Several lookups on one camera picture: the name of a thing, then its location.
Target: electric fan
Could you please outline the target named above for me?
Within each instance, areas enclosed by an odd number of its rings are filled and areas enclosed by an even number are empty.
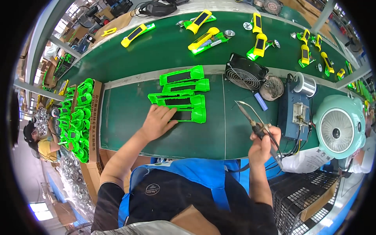
[[[97,6],[94,6],[92,8],[88,8],[87,6],[80,6],[75,11],[74,16],[76,17],[80,25],[85,28],[89,29],[93,27],[95,23],[97,23],[100,27],[103,27],[105,24],[100,18],[95,15],[97,12]]]
[[[225,76],[235,85],[252,92],[260,89],[265,83],[269,69],[241,56],[231,53],[226,64]]]
[[[264,9],[270,14],[279,16],[282,11],[283,3],[278,0],[265,0]]]
[[[365,144],[365,118],[359,98],[332,95],[324,98],[312,122],[319,148],[336,159],[353,154]]]

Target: white shirt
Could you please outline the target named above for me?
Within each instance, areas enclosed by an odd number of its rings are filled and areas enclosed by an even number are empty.
[[[359,164],[355,159],[353,160],[352,166],[349,168],[349,172],[353,173],[365,173],[368,174],[372,170],[373,160],[376,152],[376,133],[371,130],[370,137],[365,140],[364,147],[364,157],[362,164]]]
[[[54,34],[55,37],[60,38],[61,34]],[[51,43],[51,46],[46,46],[44,49],[43,57],[50,59],[50,57],[56,57],[58,55],[59,46]]]

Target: cooling fan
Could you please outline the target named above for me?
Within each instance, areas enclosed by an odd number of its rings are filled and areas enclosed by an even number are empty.
[[[347,96],[324,98],[312,121],[316,125],[319,148],[336,159],[353,154],[365,144],[362,101]]]
[[[265,0],[264,9],[270,14],[279,16],[282,11],[283,3],[278,0]]]
[[[241,55],[231,53],[226,64],[225,75],[235,85],[253,92],[265,83],[268,72],[269,69]]]

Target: window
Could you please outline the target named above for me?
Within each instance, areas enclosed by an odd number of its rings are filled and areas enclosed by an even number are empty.
[[[78,6],[77,4],[73,3],[69,8],[68,10],[66,11],[66,13],[69,15],[69,17],[71,17],[72,19],[74,19],[74,13],[75,11],[78,9]]]
[[[55,27],[55,30],[58,32],[58,33],[63,33],[65,27],[67,26],[68,22],[66,22],[65,20],[63,19],[60,19],[60,21],[58,22],[58,24],[56,25]]]
[[[37,70],[36,70],[34,83],[36,83],[36,84],[39,83],[39,80],[40,80],[40,78],[41,78],[41,73],[42,73],[42,71],[41,71],[40,69],[37,69]]]
[[[31,210],[34,212],[39,221],[52,219],[53,216],[48,210],[46,203],[32,203],[30,204]]]

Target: person's hand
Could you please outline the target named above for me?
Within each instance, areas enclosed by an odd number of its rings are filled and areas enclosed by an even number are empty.
[[[158,139],[177,124],[177,120],[169,122],[176,110],[176,108],[169,109],[164,106],[152,105],[139,133],[147,141]]]
[[[269,131],[279,145],[279,142],[281,140],[281,130],[278,127],[271,126],[269,127]],[[266,134],[266,131],[264,132],[265,136],[262,138],[262,141],[254,132],[250,136],[250,139],[253,141],[253,144],[248,151],[248,158],[249,164],[252,166],[264,167],[265,162],[267,162],[271,157],[271,146],[273,146],[273,148],[277,150],[277,146],[275,145],[273,140],[271,140],[269,135]]]
[[[55,130],[53,129],[52,118],[50,118],[49,121],[48,121],[48,129],[50,129],[50,131],[51,131],[52,133],[55,132]]]

